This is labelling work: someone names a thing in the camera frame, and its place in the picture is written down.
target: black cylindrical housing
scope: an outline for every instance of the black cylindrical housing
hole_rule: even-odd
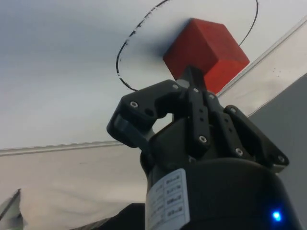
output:
[[[252,161],[221,158],[183,167],[190,222],[183,230],[301,230],[279,177]],[[154,166],[148,190],[170,173]],[[273,213],[281,214],[276,221]]]

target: sticker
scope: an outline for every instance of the sticker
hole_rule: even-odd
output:
[[[146,230],[179,230],[190,221],[186,171],[177,169],[149,190],[145,205]]]

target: blue led light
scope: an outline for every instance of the blue led light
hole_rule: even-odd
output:
[[[282,215],[280,214],[280,212],[273,212],[272,216],[277,222],[280,222],[282,220]]]

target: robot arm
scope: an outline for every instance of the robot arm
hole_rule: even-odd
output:
[[[172,123],[155,134],[168,113]],[[288,158],[238,108],[219,104],[201,70],[122,97],[107,131],[142,150],[147,230],[301,229],[277,176]]]

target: red wooden block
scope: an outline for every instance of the red wooden block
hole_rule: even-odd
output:
[[[223,24],[191,19],[163,57],[175,79],[188,65],[204,72],[207,89],[218,93],[249,60]]]

